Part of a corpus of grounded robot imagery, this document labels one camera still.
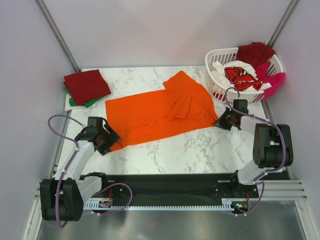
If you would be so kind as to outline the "orange t shirt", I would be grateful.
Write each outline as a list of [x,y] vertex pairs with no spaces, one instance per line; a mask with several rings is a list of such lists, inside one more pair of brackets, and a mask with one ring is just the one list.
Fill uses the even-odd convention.
[[209,128],[218,120],[210,94],[184,71],[163,85],[105,102],[108,124],[121,138],[112,151]]

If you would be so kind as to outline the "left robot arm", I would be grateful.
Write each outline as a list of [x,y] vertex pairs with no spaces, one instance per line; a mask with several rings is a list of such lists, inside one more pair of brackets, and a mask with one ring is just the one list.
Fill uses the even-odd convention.
[[93,195],[106,196],[110,191],[108,182],[97,173],[81,179],[82,172],[94,153],[101,156],[111,152],[120,136],[103,117],[88,117],[82,130],[73,138],[61,138],[74,144],[68,160],[50,179],[40,182],[39,193],[41,214],[45,221],[55,221],[59,228],[68,222],[77,222],[84,210],[84,204]]

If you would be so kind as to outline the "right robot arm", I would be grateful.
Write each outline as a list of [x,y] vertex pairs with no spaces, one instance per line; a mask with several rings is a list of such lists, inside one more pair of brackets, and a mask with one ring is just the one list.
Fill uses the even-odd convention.
[[235,197],[242,196],[247,185],[253,185],[269,173],[281,171],[293,163],[290,127],[249,114],[245,99],[233,100],[233,105],[225,108],[214,126],[228,131],[234,127],[253,135],[252,160],[234,173],[236,180],[229,184],[229,191]]

